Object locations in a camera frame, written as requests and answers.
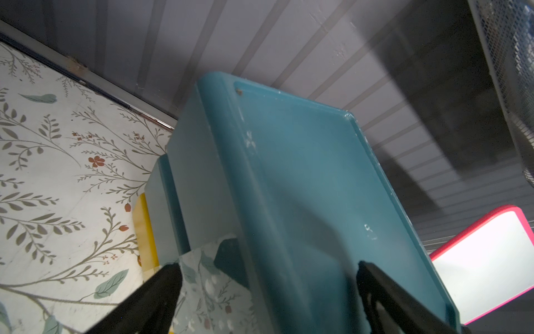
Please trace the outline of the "teal drawer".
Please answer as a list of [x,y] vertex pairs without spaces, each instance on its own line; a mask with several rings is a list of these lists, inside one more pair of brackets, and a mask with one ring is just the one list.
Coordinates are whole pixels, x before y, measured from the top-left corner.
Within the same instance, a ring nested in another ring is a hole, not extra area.
[[157,257],[161,266],[191,250],[168,155],[159,157],[145,186]]

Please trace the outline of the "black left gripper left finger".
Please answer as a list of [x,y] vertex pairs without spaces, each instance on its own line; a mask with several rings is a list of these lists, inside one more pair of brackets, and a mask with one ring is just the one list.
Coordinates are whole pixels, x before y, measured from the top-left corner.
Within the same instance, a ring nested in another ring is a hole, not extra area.
[[182,285],[180,265],[167,264],[87,332],[168,333]]

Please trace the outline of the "yellow drawer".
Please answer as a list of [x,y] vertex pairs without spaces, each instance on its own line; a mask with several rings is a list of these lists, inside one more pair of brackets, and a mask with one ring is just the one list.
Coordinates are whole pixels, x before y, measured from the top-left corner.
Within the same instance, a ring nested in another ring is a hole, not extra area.
[[133,226],[139,250],[143,281],[148,281],[160,268],[157,247],[145,194],[142,193],[132,211]]

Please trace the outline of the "floral patterned table mat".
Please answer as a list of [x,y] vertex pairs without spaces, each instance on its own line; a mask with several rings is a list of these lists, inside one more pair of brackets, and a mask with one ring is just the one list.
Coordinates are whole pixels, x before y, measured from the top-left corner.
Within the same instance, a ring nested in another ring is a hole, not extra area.
[[133,206],[169,138],[1,46],[1,332],[83,333],[140,287]]

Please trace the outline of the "teal drawer cabinet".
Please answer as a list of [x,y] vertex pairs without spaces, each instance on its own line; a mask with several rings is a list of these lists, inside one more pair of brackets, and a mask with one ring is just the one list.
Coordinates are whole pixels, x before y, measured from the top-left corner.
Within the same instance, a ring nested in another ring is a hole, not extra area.
[[461,331],[458,310],[352,114],[224,72],[168,143],[192,249],[232,234],[264,333],[369,333],[361,262]]

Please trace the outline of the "pink framed whiteboard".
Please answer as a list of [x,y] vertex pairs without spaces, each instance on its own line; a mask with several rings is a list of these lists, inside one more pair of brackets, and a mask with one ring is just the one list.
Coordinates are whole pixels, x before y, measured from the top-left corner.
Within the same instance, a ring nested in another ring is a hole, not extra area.
[[533,230],[514,205],[492,210],[430,259],[464,325],[533,289]]

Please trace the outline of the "white mesh wall basket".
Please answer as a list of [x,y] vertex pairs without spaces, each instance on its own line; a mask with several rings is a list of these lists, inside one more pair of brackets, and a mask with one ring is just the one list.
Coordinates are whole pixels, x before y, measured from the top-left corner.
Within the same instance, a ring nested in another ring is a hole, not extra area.
[[532,185],[533,2],[468,4],[522,172]]

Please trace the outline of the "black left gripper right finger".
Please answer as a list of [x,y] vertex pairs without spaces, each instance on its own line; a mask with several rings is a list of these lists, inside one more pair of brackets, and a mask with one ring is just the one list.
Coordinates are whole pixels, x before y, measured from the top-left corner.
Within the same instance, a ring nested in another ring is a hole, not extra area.
[[455,333],[375,264],[358,264],[357,288],[372,333]]

